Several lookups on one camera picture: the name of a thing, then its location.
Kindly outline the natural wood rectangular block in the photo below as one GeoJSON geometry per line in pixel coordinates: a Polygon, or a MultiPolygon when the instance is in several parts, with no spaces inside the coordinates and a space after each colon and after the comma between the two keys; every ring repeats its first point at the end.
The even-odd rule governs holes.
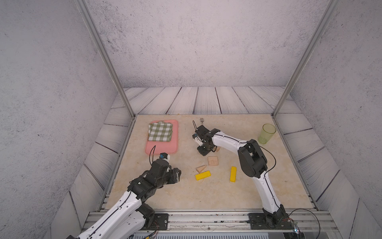
{"type": "Polygon", "coordinates": [[[218,161],[208,161],[208,166],[218,166],[218,161]]]}
{"type": "Polygon", "coordinates": [[[218,161],[218,157],[217,156],[209,156],[208,161],[218,161]]]}

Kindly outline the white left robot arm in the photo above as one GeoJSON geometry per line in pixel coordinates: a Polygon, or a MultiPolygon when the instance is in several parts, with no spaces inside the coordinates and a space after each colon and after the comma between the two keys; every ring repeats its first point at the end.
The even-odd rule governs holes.
{"type": "Polygon", "coordinates": [[[137,231],[152,227],[155,210],[145,202],[168,184],[180,182],[181,170],[172,168],[167,158],[151,163],[151,168],[130,182],[121,198],[78,239],[127,239],[137,231]]]}

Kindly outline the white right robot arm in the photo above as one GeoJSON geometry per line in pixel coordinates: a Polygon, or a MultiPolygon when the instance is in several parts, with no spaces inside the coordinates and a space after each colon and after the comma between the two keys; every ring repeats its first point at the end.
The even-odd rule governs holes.
{"type": "Polygon", "coordinates": [[[268,228],[275,229],[288,218],[284,206],[271,185],[268,161],[256,140],[240,140],[216,128],[208,130],[203,125],[195,126],[193,139],[199,145],[198,152],[203,156],[216,151],[218,147],[227,149],[238,156],[242,171],[255,183],[262,201],[265,225],[268,228]]]}

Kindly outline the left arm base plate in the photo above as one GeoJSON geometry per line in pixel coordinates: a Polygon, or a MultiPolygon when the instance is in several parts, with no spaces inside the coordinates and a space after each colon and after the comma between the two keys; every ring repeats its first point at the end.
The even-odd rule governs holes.
{"type": "Polygon", "coordinates": [[[169,214],[153,214],[145,219],[141,230],[146,231],[166,231],[168,229],[169,214]]]}

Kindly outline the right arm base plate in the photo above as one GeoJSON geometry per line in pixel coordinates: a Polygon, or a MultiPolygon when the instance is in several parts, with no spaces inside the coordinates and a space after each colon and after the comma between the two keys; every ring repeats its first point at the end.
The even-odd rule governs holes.
{"type": "Polygon", "coordinates": [[[250,213],[247,223],[252,230],[293,230],[294,225],[287,220],[277,221],[270,215],[264,213],[250,213]]]}

